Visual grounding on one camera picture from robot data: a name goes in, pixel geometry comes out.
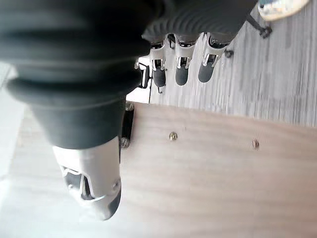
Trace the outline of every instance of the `white object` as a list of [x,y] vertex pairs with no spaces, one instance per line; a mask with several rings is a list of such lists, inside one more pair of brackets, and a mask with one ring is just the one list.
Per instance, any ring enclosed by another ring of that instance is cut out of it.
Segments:
[[297,13],[308,2],[309,0],[277,0],[267,4],[259,2],[258,9],[264,20],[274,21]]

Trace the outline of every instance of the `gray wood surface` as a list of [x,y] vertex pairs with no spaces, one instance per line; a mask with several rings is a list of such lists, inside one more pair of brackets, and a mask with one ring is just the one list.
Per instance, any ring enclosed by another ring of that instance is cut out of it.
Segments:
[[[252,16],[265,25],[256,8]],[[245,23],[228,47],[234,57],[223,56],[205,84],[198,80],[202,38],[182,87],[174,79],[174,51],[167,49],[167,86],[161,95],[152,87],[151,103],[316,126],[317,2],[271,27],[264,40]]]

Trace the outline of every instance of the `black finger pad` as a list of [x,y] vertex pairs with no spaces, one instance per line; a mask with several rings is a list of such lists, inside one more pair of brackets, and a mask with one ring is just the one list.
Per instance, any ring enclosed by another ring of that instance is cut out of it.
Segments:
[[187,83],[188,79],[188,69],[185,66],[181,68],[176,68],[175,80],[179,86],[183,86]]
[[166,84],[165,70],[153,70],[153,80],[157,87],[163,87]]
[[211,79],[214,69],[214,67],[212,67],[211,65],[212,63],[207,63],[207,66],[204,66],[203,64],[200,65],[198,79],[202,83],[207,83]]

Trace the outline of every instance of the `screw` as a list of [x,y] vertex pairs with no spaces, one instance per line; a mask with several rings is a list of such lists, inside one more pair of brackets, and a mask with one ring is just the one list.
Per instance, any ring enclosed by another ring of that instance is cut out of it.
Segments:
[[125,103],[125,110],[130,112],[130,111],[133,111],[134,110],[134,104],[130,101],[127,101]]
[[176,132],[172,131],[172,132],[169,134],[168,137],[169,137],[170,140],[177,140],[178,135],[177,135]]
[[130,140],[127,137],[121,138],[121,148],[128,148],[130,146]]
[[257,139],[254,139],[254,140],[252,141],[252,145],[253,145],[253,148],[254,148],[255,150],[258,150],[259,147],[260,147],[260,143],[259,143],[259,141],[258,141]]

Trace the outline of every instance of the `wooden floor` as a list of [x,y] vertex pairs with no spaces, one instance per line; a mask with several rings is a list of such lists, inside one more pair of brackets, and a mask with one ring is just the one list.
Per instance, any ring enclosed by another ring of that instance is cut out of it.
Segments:
[[[252,15],[264,25],[257,9]],[[198,81],[201,39],[183,87],[175,83],[174,51],[168,49],[167,87],[162,95],[153,87],[151,103],[316,126],[317,1],[271,27],[263,40],[245,23],[229,46],[234,57],[222,57],[205,84]]]
[[137,104],[131,145],[121,153],[121,204],[101,222],[67,193],[27,112],[0,237],[315,238],[316,141],[317,128]]

